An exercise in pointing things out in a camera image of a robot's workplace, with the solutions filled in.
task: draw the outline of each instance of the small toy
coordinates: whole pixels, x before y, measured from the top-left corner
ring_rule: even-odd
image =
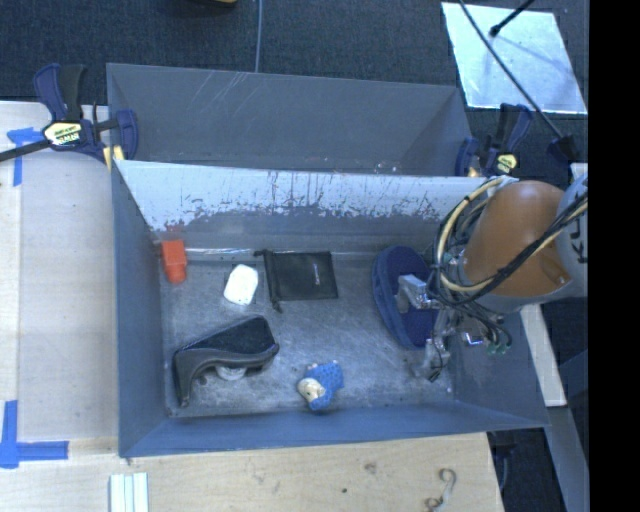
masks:
[[[342,368],[337,361],[307,366],[304,378],[298,382],[298,392],[313,411],[328,407],[335,392],[343,387]]]

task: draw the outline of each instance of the black cable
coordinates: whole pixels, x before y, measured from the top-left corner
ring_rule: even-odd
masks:
[[[527,101],[531,104],[531,106],[534,108],[534,110],[538,114],[540,114],[540,116],[542,117],[543,121],[545,123],[547,123],[547,125],[549,125],[549,127],[551,128],[553,133],[555,133],[558,138],[562,139],[564,137],[563,133],[551,122],[551,119],[549,119],[547,117],[547,115],[542,111],[542,109],[538,106],[538,104],[534,101],[534,99],[531,96],[529,96],[527,91],[522,87],[520,82],[518,82],[516,77],[513,76],[513,73],[511,73],[511,71],[509,71],[509,69],[507,68],[505,63],[502,62],[502,59],[498,56],[498,54],[495,52],[495,50],[491,47],[491,45],[489,44],[489,41],[487,41],[487,38],[482,33],[482,30],[480,30],[480,27],[478,27],[477,23],[475,22],[475,20],[471,16],[471,13],[467,9],[467,6],[465,5],[464,1],[463,0],[458,0],[458,2],[460,3],[460,7],[462,7],[462,10],[464,11],[465,16],[469,20],[469,23],[471,23],[471,25],[473,26],[474,30],[478,33],[478,36],[480,36],[480,39],[482,39],[482,42],[487,47],[487,50],[489,50],[489,52],[491,52],[491,55],[493,55],[493,58],[496,59],[496,62],[500,65],[502,70],[507,74],[509,79],[513,82],[513,85],[515,85],[518,88],[518,90],[527,99]]]
[[[488,283],[483,286],[479,291],[476,291],[470,295],[466,295],[463,299],[457,301],[458,305],[462,305],[465,303],[470,303],[478,300],[480,297],[486,295],[490,291],[497,288],[500,284],[502,284],[507,278],[509,278],[518,268],[522,266],[522,264],[536,251],[538,248],[547,241],[547,239],[551,236],[554,236],[556,233],[564,229],[571,222],[573,222],[574,218],[571,217],[573,213],[575,213],[580,207],[584,205],[587,201],[588,191],[582,194],[580,197],[574,199],[569,206],[567,206],[563,212],[558,215],[551,225],[545,230],[545,232],[535,241],[530,243],[527,247],[525,247],[520,253],[518,253],[507,265],[505,265],[502,269],[496,272],[493,276],[488,277],[485,281]],[[442,262],[437,261],[437,258],[434,258],[436,266],[441,266]]]

